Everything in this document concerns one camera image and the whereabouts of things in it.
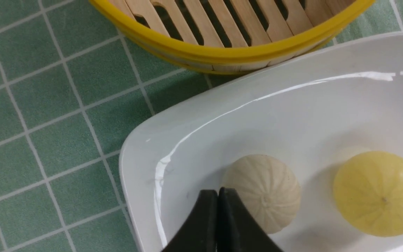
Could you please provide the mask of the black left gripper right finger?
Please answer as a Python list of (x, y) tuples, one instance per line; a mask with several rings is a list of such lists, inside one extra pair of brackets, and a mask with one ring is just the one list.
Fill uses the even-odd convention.
[(220, 188), (219, 190), (218, 251), (282, 251), (253, 219), (233, 188)]

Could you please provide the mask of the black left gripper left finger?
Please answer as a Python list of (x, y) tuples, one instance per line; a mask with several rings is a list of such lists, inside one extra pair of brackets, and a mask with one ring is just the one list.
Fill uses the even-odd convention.
[(163, 252), (215, 252), (216, 190), (200, 190), (195, 205)]

